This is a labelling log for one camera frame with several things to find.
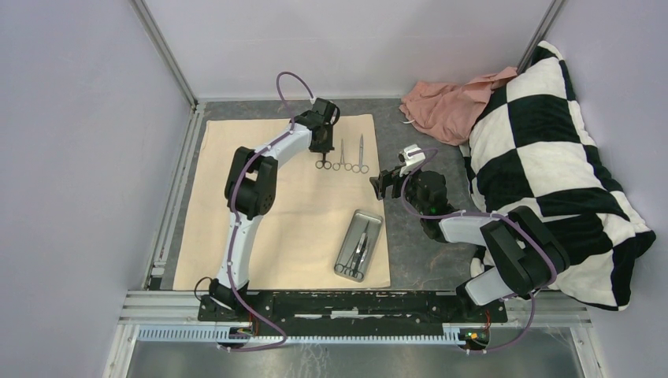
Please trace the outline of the straight steel surgical scissors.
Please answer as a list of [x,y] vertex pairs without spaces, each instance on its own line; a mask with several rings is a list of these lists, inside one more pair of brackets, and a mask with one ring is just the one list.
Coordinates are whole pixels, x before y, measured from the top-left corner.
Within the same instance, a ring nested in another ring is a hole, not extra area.
[[369,172],[369,166],[365,163],[365,148],[364,148],[364,135],[361,134],[358,142],[358,162],[351,166],[351,171],[353,173],[366,174]]

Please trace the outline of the steel forceps clamp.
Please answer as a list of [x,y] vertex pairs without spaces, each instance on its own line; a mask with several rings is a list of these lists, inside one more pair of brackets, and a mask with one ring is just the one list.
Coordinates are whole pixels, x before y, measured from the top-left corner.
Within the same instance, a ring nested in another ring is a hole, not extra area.
[[352,164],[348,163],[345,155],[345,142],[343,139],[340,140],[340,157],[339,160],[332,164],[332,169],[335,171],[345,170],[348,172],[352,171]]

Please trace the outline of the curved steel clamp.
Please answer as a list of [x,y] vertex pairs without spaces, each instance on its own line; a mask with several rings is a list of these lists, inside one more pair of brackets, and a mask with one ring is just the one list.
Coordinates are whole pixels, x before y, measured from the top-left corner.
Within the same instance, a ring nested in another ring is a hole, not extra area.
[[332,163],[327,159],[327,154],[322,153],[321,158],[315,162],[315,167],[317,169],[331,169]]

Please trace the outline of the metal surgical instrument tray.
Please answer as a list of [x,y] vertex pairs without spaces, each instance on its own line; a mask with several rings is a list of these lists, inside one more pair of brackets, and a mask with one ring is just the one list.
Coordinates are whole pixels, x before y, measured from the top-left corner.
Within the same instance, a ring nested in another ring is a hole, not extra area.
[[383,223],[379,215],[354,212],[333,265],[336,275],[357,283],[365,280]]

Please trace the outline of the beige cloth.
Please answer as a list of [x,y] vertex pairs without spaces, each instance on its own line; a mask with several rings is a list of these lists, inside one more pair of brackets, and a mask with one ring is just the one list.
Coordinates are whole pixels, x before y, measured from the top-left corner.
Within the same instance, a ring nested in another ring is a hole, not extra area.
[[[255,148],[273,140],[288,126],[285,119],[218,120],[206,125],[187,206],[173,289],[189,291],[204,276],[215,277],[225,255],[230,212],[225,198],[236,149]],[[366,174],[317,169],[318,154],[303,151],[278,171],[276,199],[259,225],[250,256],[252,289],[382,288],[391,283],[388,241],[381,236],[366,278],[357,283],[338,276],[333,265],[357,209],[384,215],[371,176],[379,170],[373,117],[341,117],[334,127],[337,162],[340,140],[348,163],[358,162],[364,135]]]

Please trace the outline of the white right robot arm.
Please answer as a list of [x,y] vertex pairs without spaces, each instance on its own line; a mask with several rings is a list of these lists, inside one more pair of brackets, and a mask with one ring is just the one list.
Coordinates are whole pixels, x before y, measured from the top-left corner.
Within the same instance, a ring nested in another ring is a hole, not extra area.
[[456,289],[455,312],[464,321],[477,320],[496,300],[528,298],[570,267],[564,247],[527,206],[508,214],[458,210],[448,201],[444,175],[420,169],[406,173],[397,166],[369,182],[378,199],[402,199],[430,239],[473,244],[489,253],[492,267]]

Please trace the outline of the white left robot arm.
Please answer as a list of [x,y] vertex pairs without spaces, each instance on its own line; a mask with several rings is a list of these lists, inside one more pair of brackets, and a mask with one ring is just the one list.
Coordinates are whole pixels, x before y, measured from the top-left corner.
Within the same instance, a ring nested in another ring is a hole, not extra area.
[[251,252],[258,227],[275,202],[279,169],[305,150],[316,154],[334,150],[333,126],[340,109],[323,98],[311,103],[311,109],[291,118],[273,140],[254,149],[242,146],[233,155],[225,185],[230,230],[224,261],[209,287],[217,310],[229,321],[247,312],[243,292],[249,284]]

